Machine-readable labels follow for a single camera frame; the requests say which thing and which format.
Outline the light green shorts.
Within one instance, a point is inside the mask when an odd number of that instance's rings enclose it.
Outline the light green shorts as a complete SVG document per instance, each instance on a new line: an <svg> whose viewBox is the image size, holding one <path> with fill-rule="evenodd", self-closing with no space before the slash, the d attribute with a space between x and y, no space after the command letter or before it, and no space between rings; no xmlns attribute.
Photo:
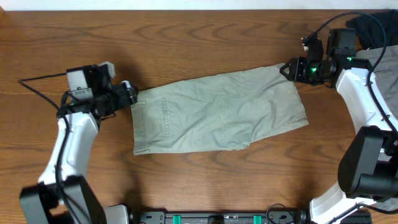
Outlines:
<svg viewBox="0 0 398 224"><path fill-rule="evenodd" d="M308 124L281 64L141 91L131 107L134 154L231 151Z"/></svg>

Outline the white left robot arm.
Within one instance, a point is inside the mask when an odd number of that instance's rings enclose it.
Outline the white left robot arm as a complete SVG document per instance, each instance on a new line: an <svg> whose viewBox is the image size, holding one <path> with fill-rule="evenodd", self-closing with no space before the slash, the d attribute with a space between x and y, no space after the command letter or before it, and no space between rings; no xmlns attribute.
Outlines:
<svg viewBox="0 0 398 224"><path fill-rule="evenodd" d="M103 207L86 181L91 147L102 121L137 102L129 81L112 83L110 62L68 69L69 89L57 110L58 135L38 183L21 190L28 223L132 223L125 205Z"/></svg>

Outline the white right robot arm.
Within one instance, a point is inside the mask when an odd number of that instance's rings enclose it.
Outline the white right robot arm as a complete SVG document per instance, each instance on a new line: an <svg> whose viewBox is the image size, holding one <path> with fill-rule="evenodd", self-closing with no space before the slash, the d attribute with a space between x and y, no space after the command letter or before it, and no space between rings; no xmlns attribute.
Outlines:
<svg viewBox="0 0 398 224"><path fill-rule="evenodd" d="M353 29L332 29L324 48L317 33L302 38L306 57L291 59L280 68L289 81L330 83L342 96L356 135L338 166L338 181L310 201L306 210L285 209L293 223L371 223L368 208L388 215L397 210L375 206L397 198L397 119L376 85L375 64L358 58Z"/></svg>

